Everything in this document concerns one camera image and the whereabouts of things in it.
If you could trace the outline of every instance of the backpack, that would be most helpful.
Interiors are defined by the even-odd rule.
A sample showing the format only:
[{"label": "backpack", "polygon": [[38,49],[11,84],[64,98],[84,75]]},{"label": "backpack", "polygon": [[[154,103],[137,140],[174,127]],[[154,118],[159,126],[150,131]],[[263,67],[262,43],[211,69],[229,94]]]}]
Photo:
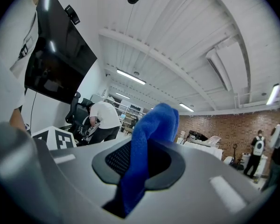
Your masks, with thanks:
[{"label": "backpack", "polygon": [[265,143],[264,143],[265,138],[264,137],[260,138],[260,137],[256,136],[256,139],[257,139],[257,142],[254,145],[253,155],[261,156],[262,152],[263,152],[263,150],[265,148]]}]

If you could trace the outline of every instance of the red brick wall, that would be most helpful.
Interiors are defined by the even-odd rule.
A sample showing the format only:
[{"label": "red brick wall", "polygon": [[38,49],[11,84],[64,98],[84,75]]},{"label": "red brick wall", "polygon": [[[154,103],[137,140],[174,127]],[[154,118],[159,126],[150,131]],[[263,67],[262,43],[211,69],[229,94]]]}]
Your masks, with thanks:
[{"label": "red brick wall", "polygon": [[[272,129],[280,123],[280,109],[276,111],[261,111],[240,115],[214,115],[214,116],[180,116],[177,137],[181,131],[186,133],[193,130],[204,134],[206,137],[221,137],[219,148],[224,150],[222,160],[227,156],[233,156],[233,144],[237,143],[237,159],[242,153],[251,152],[251,141],[257,135],[259,129],[264,131],[264,137],[269,142]],[[268,174],[268,166],[272,151],[267,147],[264,155],[269,157],[266,164],[265,175]]]}]

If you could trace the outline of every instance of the ceiling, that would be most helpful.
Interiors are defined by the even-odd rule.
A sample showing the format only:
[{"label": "ceiling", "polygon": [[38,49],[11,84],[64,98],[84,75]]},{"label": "ceiling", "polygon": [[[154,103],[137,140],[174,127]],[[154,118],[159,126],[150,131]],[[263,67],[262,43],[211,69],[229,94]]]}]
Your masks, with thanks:
[{"label": "ceiling", "polygon": [[[265,0],[140,0],[135,5],[98,0],[98,26],[111,95],[121,93],[147,109],[165,102],[181,115],[280,106],[266,106],[273,85],[280,84],[280,22]],[[226,39],[238,42],[248,80],[236,92],[225,89],[205,58]],[[147,83],[138,84],[116,69],[138,72]]]}]

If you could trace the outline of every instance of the blue cloth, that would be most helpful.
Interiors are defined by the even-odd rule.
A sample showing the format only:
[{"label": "blue cloth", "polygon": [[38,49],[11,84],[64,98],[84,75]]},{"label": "blue cloth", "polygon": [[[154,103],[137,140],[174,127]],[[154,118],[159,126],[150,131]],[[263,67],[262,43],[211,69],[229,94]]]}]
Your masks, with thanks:
[{"label": "blue cloth", "polygon": [[120,181],[125,215],[128,215],[144,196],[144,183],[149,178],[147,140],[173,141],[179,123],[178,111],[159,104],[136,125],[131,142],[130,167]]}]

